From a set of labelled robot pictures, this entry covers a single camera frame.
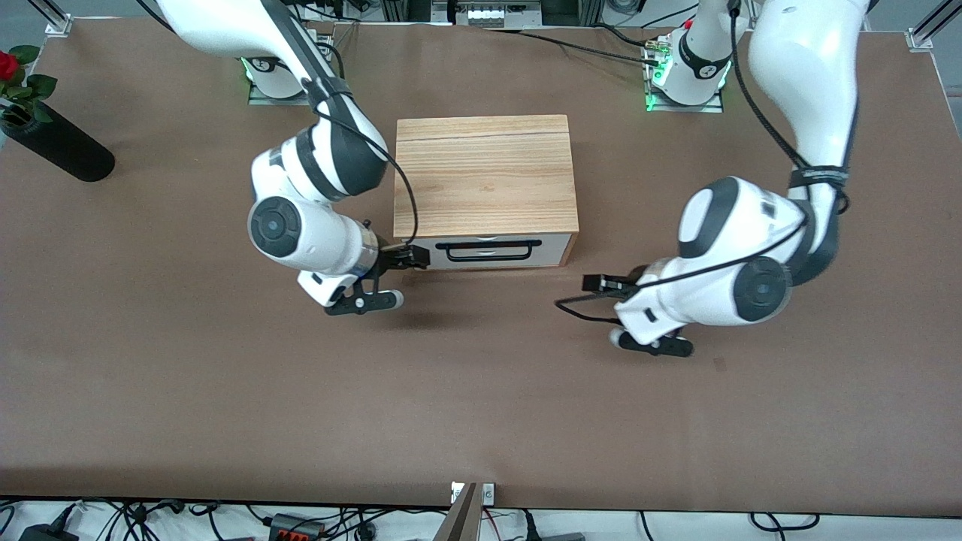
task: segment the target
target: wooden drawer box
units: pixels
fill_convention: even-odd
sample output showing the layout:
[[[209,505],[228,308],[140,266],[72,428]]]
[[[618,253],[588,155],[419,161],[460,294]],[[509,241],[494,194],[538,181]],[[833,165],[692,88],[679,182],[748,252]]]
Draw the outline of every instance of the wooden drawer box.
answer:
[[[578,234],[568,118],[475,116],[397,122],[397,162],[418,203],[415,244],[431,267],[564,265]],[[394,177],[394,236],[411,236],[411,203]]]

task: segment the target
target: brown paper mat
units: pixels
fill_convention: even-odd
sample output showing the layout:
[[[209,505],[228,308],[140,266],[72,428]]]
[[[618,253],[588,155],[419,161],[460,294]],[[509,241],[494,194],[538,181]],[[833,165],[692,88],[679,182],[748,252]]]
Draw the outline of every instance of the brown paper mat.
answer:
[[[520,36],[364,26],[343,48],[389,140],[400,117],[568,115],[570,265],[389,275],[403,309],[326,317],[245,233],[251,159],[309,112],[248,107],[236,62],[150,20],[79,20],[40,71],[118,166],[86,185],[0,153],[0,493],[444,504],[483,479],[504,506],[958,514],[962,144],[901,35],[861,41],[838,260],[771,322],[687,329],[688,360],[551,300],[673,255],[715,178],[784,190],[733,84],[723,115],[656,115],[636,66]],[[340,210],[388,234],[391,198]]]

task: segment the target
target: drawer handle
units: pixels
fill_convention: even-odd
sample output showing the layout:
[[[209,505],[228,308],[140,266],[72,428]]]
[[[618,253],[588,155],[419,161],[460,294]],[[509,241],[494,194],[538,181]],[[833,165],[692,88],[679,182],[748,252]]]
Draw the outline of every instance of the drawer handle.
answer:
[[[499,243],[437,243],[434,247],[444,250],[448,261],[453,263],[479,263],[482,261],[524,261],[531,257],[535,246],[542,245],[538,239],[532,241],[502,241]],[[484,248],[528,248],[524,253],[514,255],[451,255],[451,250],[476,250]]]

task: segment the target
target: wooden board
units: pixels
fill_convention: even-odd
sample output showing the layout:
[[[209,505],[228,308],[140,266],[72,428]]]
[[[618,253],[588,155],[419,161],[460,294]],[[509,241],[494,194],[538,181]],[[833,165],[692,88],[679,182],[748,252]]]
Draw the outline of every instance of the wooden board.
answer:
[[[575,233],[564,115],[403,118],[397,162],[418,198],[421,237]],[[394,176],[394,235],[414,226]]]

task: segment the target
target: white drawer front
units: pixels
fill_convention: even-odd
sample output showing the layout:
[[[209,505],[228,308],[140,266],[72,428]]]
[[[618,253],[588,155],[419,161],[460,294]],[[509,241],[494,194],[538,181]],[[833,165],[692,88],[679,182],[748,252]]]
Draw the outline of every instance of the white drawer front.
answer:
[[[414,244],[431,250],[431,266],[429,270],[444,271],[449,269],[497,269],[515,267],[550,267],[561,264],[561,258],[568,247],[570,233],[550,233],[543,235],[499,235],[496,237],[433,237],[416,239]],[[503,246],[498,243],[523,243],[526,241],[541,241],[540,245],[531,247],[531,255],[520,259],[528,253],[526,245]],[[473,244],[470,248],[452,248],[446,250],[438,245]]]

